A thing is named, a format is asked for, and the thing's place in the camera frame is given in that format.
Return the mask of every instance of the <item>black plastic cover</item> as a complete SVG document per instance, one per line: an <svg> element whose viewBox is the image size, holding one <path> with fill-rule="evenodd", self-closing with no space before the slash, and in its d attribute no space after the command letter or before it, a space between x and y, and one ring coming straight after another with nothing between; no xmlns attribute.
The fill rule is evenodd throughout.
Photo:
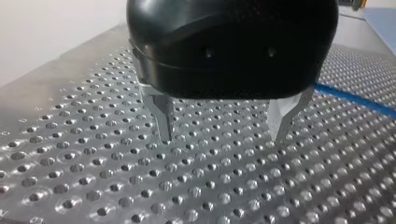
<svg viewBox="0 0 396 224"><path fill-rule="evenodd" d="M312 85L335 0L129 0L140 79L174 97L275 99Z"/></svg>

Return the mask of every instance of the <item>perforated metal table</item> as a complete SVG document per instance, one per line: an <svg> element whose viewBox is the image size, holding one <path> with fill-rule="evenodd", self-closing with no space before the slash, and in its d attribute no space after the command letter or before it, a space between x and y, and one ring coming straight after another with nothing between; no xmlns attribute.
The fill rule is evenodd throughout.
<svg viewBox="0 0 396 224"><path fill-rule="evenodd" d="M0 223L396 220L396 120L316 92L275 145L264 101L175 99L163 143L120 33L0 89ZM396 106L391 58L333 46L320 82Z"/></svg>

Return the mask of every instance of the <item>white wall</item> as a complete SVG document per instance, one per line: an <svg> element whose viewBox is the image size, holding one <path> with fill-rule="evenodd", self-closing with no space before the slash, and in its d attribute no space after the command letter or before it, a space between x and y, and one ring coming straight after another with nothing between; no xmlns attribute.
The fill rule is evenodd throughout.
<svg viewBox="0 0 396 224"><path fill-rule="evenodd" d="M125 23L126 0L0 0L0 87Z"/></svg>
<svg viewBox="0 0 396 224"><path fill-rule="evenodd" d="M364 20L340 16L333 43L393 56L390 49Z"/></svg>

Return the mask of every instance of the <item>metal surface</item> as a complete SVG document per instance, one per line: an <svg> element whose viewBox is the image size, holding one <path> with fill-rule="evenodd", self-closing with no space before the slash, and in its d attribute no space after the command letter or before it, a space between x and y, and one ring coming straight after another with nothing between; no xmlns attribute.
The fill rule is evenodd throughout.
<svg viewBox="0 0 396 224"><path fill-rule="evenodd" d="M335 46L321 81L395 105L395 67ZM163 143L127 48L62 81L48 110L0 102L0 223L395 220L396 120L362 105L315 93L275 145L267 103L175 100Z"/></svg>

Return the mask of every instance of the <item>blue stripe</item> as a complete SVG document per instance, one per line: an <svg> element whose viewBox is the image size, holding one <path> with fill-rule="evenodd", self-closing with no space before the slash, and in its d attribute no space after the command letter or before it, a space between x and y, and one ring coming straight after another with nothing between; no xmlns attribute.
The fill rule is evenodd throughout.
<svg viewBox="0 0 396 224"><path fill-rule="evenodd" d="M368 99L363 98L359 95L355 95L355 94L352 94L352 93L349 93L346 91L341 91L334 87L330 87L330 86L326 86L326 85L318 84L318 83L315 84L315 90L322 91L324 93L328 93L328 94L331 94L331 95L339 97L339 98L344 98L346 100L352 101L359 105L364 105L367 108L374 110L380 114L388 115L391 118L396 119L396 110L395 109L385 106L385 105L378 104L374 101L368 100Z"/></svg>

